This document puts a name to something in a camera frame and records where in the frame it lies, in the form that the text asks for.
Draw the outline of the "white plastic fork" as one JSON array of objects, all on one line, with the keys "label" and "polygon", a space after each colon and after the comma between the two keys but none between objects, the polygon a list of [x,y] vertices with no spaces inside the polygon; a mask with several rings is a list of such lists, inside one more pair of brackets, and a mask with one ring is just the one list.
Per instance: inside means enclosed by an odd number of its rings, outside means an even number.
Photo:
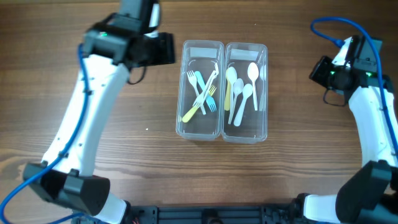
[{"label": "white plastic fork", "polygon": [[[198,92],[198,88],[197,88],[197,77],[194,74],[193,71],[188,71],[187,72],[187,77],[188,77],[188,81],[190,82],[190,84],[192,85],[193,89],[195,90],[195,94],[196,96],[199,96],[199,92]],[[203,115],[206,115],[206,111],[203,105],[200,106],[201,112]]]}]

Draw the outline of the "white plastic spoon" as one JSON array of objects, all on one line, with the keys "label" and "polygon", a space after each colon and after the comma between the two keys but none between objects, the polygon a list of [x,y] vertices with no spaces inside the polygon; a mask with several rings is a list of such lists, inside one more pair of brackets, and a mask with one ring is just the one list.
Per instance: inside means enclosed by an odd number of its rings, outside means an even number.
[{"label": "white plastic spoon", "polygon": [[237,80],[237,72],[234,67],[229,67],[226,71],[226,79],[229,80],[231,83],[231,98],[230,98],[230,110],[229,110],[229,118],[228,118],[228,124],[231,124],[231,120],[233,118],[233,91],[234,91],[234,83]]},{"label": "white plastic spoon", "polygon": [[257,105],[257,93],[256,93],[256,80],[259,77],[259,69],[256,63],[251,62],[248,65],[248,77],[252,81],[252,97],[253,97],[253,104],[254,104],[254,110],[258,110],[258,105]]},{"label": "white plastic spoon", "polygon": [[248,98],[252,95],[252,85],[251,84],[245,84],[244,88],[243,88],[243,99],[242,102],[239,106],[238,112],[236,114],[236,117],[234,119],[234,125],[236,127],[241,125],[242,122],[242,118],[243,118],[243,113],[244,113],[244,109],[246,106],[246,102],[248,100]]}]

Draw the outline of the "translucent plastic fork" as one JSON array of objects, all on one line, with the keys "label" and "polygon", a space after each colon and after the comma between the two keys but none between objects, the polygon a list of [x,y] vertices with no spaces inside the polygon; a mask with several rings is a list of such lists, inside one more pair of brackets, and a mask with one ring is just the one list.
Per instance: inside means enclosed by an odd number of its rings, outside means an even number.
[{"label": "translucent plastic fork", "polygon": [[[204,90],[205,82],[204,82],[204,79],[203,79],[201,73],[199,71],[195,71],[194,74],[197,77],[197,82],[198,82],[200,88],[202,90]],[[208,105],[208,107],[209,107],[211,112],[215,112],[216,111],[216,103],[215,103],[215,100],[214,100],[214,98],[212,96],[207,96],[206,103],[207,103],[207,105]]]}]

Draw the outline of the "beige plastic fork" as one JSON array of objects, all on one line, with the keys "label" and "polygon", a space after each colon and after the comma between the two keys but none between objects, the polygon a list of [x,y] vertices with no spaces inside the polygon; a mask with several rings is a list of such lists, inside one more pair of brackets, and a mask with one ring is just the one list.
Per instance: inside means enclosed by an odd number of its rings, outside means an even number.
[{"label": "beige plastic fork", "polygon": [[204,102],[206,101],[207,97],[210,94],[211,90],[215,90],[215,86],[212,85],[213,80],[218,76],[219,68],[218,64],[215,63],[215,69],[213,70],[212,74],[210,75],[205,87],[203,88],[202,92],[196,97],[193,107],[202,107]]}]

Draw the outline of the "yellow plastic fork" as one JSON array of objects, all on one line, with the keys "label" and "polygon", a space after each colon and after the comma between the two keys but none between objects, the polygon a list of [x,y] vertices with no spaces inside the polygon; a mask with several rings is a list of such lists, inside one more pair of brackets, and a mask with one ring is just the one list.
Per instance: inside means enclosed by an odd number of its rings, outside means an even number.
[{"label": "yellow plastic fork", "polygon": [[201,94],[199,94],[195,101],[194,104],[192,106],[192,108],[186,112],[184,114],[184,116],[182,117],[182,121],[184,123],[187,123],[190,121],[190,119],[192,118],[192,116],[196,113],[196,111],[200,108],[200,106],[202,106],[205,102],[205,100],[209,97],[209,96],[213,96],[214,92],[216,91],[216,87],[214,85],[211,85],[207,90],[203,91]]}]

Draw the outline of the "yellow plastic spoon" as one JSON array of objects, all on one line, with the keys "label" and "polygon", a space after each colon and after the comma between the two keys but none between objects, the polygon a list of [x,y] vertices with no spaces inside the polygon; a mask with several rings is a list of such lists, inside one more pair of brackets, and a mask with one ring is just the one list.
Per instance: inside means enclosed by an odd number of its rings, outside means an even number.
[{"label": "yellow plastic spoon", "polygon": [[231,83],[229,80],[226,80],[226,94],[225,94],[225,99],[224,99],[224,110],[229,111],[230,110],[230,98],[231,98]]}]

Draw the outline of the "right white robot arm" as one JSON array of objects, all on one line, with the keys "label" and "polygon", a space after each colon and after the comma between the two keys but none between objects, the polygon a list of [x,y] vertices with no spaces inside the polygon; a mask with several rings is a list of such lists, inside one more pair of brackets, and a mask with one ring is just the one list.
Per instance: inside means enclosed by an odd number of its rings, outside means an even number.
[{"label": "right white robot arm", "polygon": [[397,153],[381,100],[386,97],[396,131],[394,90],[387,75],[377,79],[370,44],[358,35],[347,38],[336,57],[323,56],[309,78],[344,96],[358,128],[362,168],[336,195],[305,196],[304,217],[323,223],[397,223]]}]

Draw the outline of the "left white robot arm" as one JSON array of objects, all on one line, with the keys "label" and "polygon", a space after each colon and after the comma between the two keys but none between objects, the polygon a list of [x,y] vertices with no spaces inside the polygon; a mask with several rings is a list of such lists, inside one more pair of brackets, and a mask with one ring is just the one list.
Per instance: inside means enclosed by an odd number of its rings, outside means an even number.
[{"label": "left white robot arm", "polygon": [[134,68],[175,62],[172,34],[158,32],[158,1],[122,1],[118,12],[95,23],[78,46],[80,71],[58,133],[24,181],[44,201],[105,223],[131,221],[130,204],[94,175],[101,133]]}]

